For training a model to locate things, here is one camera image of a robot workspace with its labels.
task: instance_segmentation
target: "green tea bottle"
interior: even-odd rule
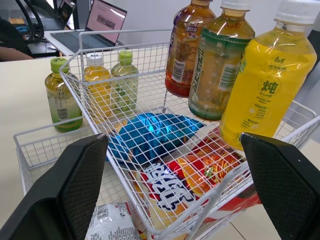
[[[245,47],[255,37],[245,19],[250,0],[222,0],[221,8],[201,32],[189,94],[191,112],[210,121],[221,119]]]
[[[132,53],[128,50],[119,52],[118,61],[112,69],[112,78],[138,74],[138,69],[132,65]],[[129,116],[136,109],[138,94],[138,77],[128,77],[112,82],[112,111],[117,118]]]
[[[59,68],[65,64],[66,61],[67,59],[63,57],[55,57],[51,59],[50,64],[52,73],[44,80],[51,118],[54,124],[82,116],[82,112],[76,100],[59,74]],[[70,74],[69,70],[69,66],[66,66],[62,71]],[[65,133],[76,130],[81,125],[82,119],[79,119],[57,125],[55,128],[58,131]]]

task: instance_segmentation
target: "blue snack bag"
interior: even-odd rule
[[[182,115],[142,113],[109,137],[109,147],[118,162],[154,163],[186,143],[203,126]]]

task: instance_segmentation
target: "white snack bag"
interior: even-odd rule
[[[141,240],[128,202],[97,206],[85,240]]]

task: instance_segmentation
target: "brown tea bottle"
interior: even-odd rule
[[[191,0],[191,4],[174,17],[165,86],[179,97],[189,96],[201,31],[216,17],[209,8],[212,1]]]
[[[189,95],[198,117],[220,120],[235,83],[245,47],[255,32],[245,19],[251,0],[222,0],[222,15],[203,28]]]

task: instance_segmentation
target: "bottle cap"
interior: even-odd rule
[[[131,64],[132,63],[132,52],[123,50],[119,52],[118,56],[119,62],[123,64]]]
[[[94,66],[94,67],[102,66],[104,64],[104,56],[101,52],[87,53],[86,63],[89,66]]]
[[[66,62],[67,62],[67,59],[65,59],[63,57],[52,58],[50,60],[51,71],[54,72],[55,74],[58,74],[59,73],[59,68],[63,64],[65,64]],[[69,72],[69,70],[70,70],[70,67],[69,67],[69,65],[67,65],[62,69],[62,72],[67,73],[67,72]]]
[[[221,8],[250,11],[251,0],[222,0]]]
[[[283,0],[275,19],[289,23],[312,25],[319,11],[320,1],[318,0]]]

